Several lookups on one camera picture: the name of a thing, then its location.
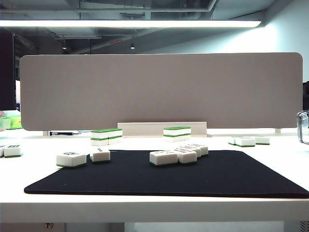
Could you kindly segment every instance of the clear plastic container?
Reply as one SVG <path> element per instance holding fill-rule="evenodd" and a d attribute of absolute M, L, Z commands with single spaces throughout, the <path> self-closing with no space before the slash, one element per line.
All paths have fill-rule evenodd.
<path fill-rule="evenodd" d="M 297 114 L 298 140 L 301 143 L 309 144 L 309 110 Z"/>

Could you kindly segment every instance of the exposed ceiling ductwork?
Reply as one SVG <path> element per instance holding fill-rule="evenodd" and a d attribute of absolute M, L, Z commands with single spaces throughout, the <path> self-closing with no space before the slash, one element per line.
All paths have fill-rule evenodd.
<path fill-rule="evenodd" d="M 1 0 L 0 19 L 82 20 L 227 20 L 269 7 L 274 0 Z M 32 28 L 14 29 L 29 40 L 49 36 L 67 42 L 70 53 L 132 41 L 162 29 Z"/>

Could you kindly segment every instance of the ceiling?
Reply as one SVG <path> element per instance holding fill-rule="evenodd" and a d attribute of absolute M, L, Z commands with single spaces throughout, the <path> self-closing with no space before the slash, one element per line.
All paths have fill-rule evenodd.
<path fill-rule="evenodd" d="M 274 0 L 0 0 L 0 19 L 228 20 L 251 15 L 250 19 L 261 20 L 261 14 L 254 13 L 267 9 L 273 2 Z M 209 12 L 191 11 L 207 9 L 210 3 L 214 3 L 214 6 Z M 60 45 L 65 41 L 70 54 L 88 53 L 90 47 L 93 53 L 138 53 L 226 31 L 106 28 L 10 30 L 34 44 L 44 44 L 42 41 L 50 41 L 51 38 Z M 137 49 L 131 51 L 128 48 L 130 43 L 135 43 Z"/>

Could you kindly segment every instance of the fluorescent light fixture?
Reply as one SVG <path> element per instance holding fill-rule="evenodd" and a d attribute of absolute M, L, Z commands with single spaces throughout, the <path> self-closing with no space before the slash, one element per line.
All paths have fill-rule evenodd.
<path fill-rule="evenodd" d="M 261 21 L 217 20 L 0 20 L 0 27 L 254 28 Z"/>

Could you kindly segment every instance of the white wall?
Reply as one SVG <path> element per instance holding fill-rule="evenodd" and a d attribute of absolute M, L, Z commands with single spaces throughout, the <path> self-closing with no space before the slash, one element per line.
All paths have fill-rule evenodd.
<path fill-rule="evenodd" d="M 264 27 L 234 31 L 147 53 L 298 52 L 309 80 L 309 0 L 294 0 Z"/>

